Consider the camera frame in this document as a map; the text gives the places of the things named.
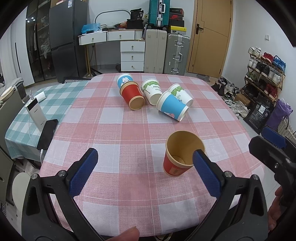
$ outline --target tablecloth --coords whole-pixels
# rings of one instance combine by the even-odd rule
[[[204,81],[166,74],[132,73],[139,85],[156,78],[162,91],[179,83],[194,99],[181,122],[146,105],[132,111],[120,96],[119,74],[94,77],[62,120],[42,164],[40,175],[67,170],[88,148],[99,160],[75,201],[102,235],[115,236],[137,226],[141,236],[170,233],[197,225],[215,198],[191,168],[179,177],[163,171],[165,142],[177,130],[197,134],[209,159],[239,177],[256,173],[261,163],[248,151],[250,137],[237,117]],[[56,212],[69,228],[57,201]]]
[[[87,81],[59,84],[37,91],[36,95],[42,91],[45,93],[46,99],[40,102],[40,106],[46,118],[48,120],[58,119],[60,124],[77,95],[86,84]],[[40,161],[40,151],[36,149],[36,146],[41,132],[31,118],[30,134],[34,142],[32,142],[29,135],[29,114],[26,108],[23,107],[5,135],[5,142],[12,159],[25,157],[34,161]]]

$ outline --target smartphone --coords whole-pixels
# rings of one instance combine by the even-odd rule
[[[39,138],[37,149],[38,150],[47,150],[52,138],[54,137],[54,131],[57,127],[58,120],[48,120],[45,122],[45,125],[43,127],[43,130],[41,132],[41,136]]]

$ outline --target gray refrigerator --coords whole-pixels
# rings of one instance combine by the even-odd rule
[[[78,36],[86,24],[87,2],[64,1],[49,10],[49,38],[58,82],[86,74],[84,47]]]

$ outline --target teal checkered tablecloth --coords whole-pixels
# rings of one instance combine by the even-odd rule
[[[48,120],[58,119],[59,124],[72,106],[78,94],[84,89],[88,81],[59,84],[46,87],[37,91],[35,95],[44,91],[46,99],[40,102],[40,106]],[[36,149],[41,132],[37,129],[25,107],[21,109],[11,123],[5,135],[5,142],[12,159],[25,157],[40,161],[40,151]]]

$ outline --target red paper cup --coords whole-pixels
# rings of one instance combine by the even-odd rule
[[[189,131],[172,133],[165,144],[165,173],[177,177],[193,167],[192,155],[198,149],[205,152],[205,146],[197,135]]]
[[[141,109],[145,105],[145,99],[139,86],[134,81],[128,81],[120,88],[120,94],[132,110]]]

